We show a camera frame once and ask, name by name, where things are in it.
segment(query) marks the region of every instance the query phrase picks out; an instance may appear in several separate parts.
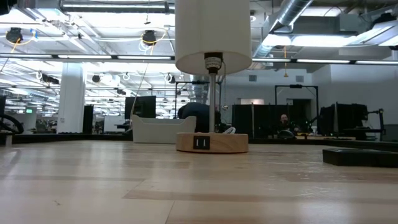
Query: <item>pillar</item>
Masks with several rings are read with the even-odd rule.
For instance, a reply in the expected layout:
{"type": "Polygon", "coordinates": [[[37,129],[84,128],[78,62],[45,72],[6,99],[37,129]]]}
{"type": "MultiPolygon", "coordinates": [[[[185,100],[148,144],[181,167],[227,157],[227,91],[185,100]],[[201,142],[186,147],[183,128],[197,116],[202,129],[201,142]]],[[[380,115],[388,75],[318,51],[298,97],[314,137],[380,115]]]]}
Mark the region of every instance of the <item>pillar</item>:
{"type": "MultiPolygon", "coordinates": [[[[392,60],[398,61],[398,50],[391,50],[392,60]]],[[[395,66],[395,79],[398,78],[398,66],[395,66]]]]}
{"type": "Polygon", "coordinates": [[[86,73],[82,63],[63,63],[57,133],[81,133],[86,73]]]}

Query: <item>computer monitor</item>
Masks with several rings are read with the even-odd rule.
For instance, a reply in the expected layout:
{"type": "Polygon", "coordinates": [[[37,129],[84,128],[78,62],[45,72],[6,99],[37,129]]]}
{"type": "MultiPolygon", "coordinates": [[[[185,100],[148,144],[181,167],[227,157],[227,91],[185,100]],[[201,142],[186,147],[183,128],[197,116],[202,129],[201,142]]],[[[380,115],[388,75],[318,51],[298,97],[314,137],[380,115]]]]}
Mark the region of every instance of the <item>computer monitor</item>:
{"type": "MultiPolygon", "coordinates": [[[[130,119],[134,99],[135,97],[126,97],[124,119],[130,119]]],[[[140,118],[156,118],[156,96],[137,97],[137,101],[134,106],[134,114],[140,118]]]]}

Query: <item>lamp base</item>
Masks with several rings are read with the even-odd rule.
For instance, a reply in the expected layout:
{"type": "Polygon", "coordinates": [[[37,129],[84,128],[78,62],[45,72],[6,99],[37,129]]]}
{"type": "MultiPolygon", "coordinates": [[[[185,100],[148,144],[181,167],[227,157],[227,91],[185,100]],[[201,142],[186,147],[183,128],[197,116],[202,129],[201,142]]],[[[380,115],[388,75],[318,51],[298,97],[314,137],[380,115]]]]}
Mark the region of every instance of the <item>lamp base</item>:
{"type": "Polygon", "coordinates": [[[234,154],[249,151],[249,136],[247,134],[217,134],[217,133],[178,133],[177,151],[234,154]]]}

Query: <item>wooden table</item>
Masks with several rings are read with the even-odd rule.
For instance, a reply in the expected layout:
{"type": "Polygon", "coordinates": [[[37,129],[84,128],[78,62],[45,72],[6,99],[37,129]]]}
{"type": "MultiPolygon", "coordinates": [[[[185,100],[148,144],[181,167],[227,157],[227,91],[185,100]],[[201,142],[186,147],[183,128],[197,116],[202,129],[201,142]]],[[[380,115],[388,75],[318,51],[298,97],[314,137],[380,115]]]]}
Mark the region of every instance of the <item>wooden table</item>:
{"type": "Polygon", "coordinates": [[[1,224],[395,224],[398,170],[322,162],[331,146],[67,141],[0,148],[1,224]]]}

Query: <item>fluorescent light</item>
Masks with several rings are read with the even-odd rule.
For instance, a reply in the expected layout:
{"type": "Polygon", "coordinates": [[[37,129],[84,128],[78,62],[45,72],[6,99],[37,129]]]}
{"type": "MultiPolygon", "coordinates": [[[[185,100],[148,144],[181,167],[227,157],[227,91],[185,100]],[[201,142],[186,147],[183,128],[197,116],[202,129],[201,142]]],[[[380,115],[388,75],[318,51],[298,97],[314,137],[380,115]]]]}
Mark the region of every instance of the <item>fluorescent light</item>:
{"type": "Polygon", "coordinates": [[[171,60],[170,56],[118,56],[123,60],[171,60]]]}
{"type": "Polygon", "coordinates": [[[16,83],[9,81],[9,80],[4,80],[2,78],[0,78],[0,83],[5,83],[5,84],[10,84],[10,85],[16,85],[16,83]]]}
{"type": "Polygon", "coordinates": [[[12,110],[24,110],[26,107],[25,106],[6,106],[6,109],[12,109],[12,110]]]}
{"type": "Polygon", "coordinates": [[[380,46],[396,46],[398,45],[398,35],[380,44],[380,46]]]}
{"type": "Polygon", "coordinates": [[[301,47],[342,47],[346,46],[351,39],[338,35],[298,35],[292,45],[301,47]]]}
{"type": "Polygon", "coordinates": [[[371,61],[371,60],[361,60],[356,62],[357,65],[398,65],[398,61],[371,61]]]}
{"type": "Polygon", "coordinates": [[[282,62],[282,63],[289,63],[291,59],[287,58],[254,58],[253,62],[282,62]]]}
{"type": "Polygon", "coordinates": [[[62,7],[74,7],[74,8],[133,8],[133,9],[164,9],[164,6],[154,6],[154,5],[123,5],[123,4],[64,4],[62,7]]]}
{"type": "Polygon", "coordinates": [[[41,55],[41,54],[0,54],[0,57],[7,57],[7,58],[52,58],[51,55],[41,55]]]}
{"type": "Polygon", "coordinates": [[[112,59],[110,55],[58,55],[58,57],[70,59],[112,59]]]}
{"type": "Polygon", "coordinates": [[[43,103],[39,103],[39,102],[28,102],[28,103],[33,104],[33,105],[43,105],[43,103]]]}
{"type": "Polygon", "coordinates": [[[21,89],[17,89],[17,88],[8,88],[8,89],[11,90],[13,93],[16,93],[16,94],[29,95],[29,93],[26,92],[25,90],[21,90],[21,89]]]}
{"type": "Polygon", "coordinates": [[[356,37],[351,37],[350,42],[348,44],[364,44],[367,41],[375,38],[376,36],[382,34],[383,32],[389,30],[392,26],[382,27],[382,28],[373,28],[365,33],[359,34],[356,37]]]}
{"type": "Polygon", "coordinates": [[[277,45],[288,46],[288,45],[292,44],[292,41],[291,41],[290,37],[285,36],[285,35],[269,34],[264,39],[262,44],[265,46],[277,46],[277,45]]]}
{"type": "Polygon", "coordinates": [[[349,60],[297,59],[298,63],[349,63],[349,60]]]}

